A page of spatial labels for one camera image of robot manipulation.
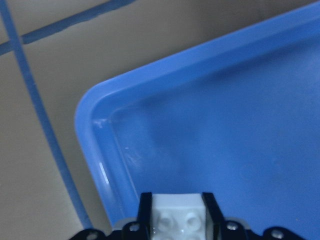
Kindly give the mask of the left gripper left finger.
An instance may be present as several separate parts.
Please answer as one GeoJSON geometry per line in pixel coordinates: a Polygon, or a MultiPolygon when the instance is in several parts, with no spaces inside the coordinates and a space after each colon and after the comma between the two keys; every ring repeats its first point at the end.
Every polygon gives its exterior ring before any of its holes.
{"type": "Polygon", "coordinates": [[[121,230],[122,240],[151,239],[152,201],[151,192],[140,195],[136,220],[124,225],[121,230]]]}

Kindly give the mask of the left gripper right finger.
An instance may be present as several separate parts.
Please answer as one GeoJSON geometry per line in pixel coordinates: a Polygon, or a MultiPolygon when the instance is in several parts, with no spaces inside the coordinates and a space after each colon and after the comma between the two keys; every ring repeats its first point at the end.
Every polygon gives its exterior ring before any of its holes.
{"type": "Polygon", "coordinates": [[[235,217],[223,215],[218,202],[211,192],[201,194],[203,203],[207,210],[206,226],[213,236],[212,240],[248,240],[248,230],[235,217]]]}

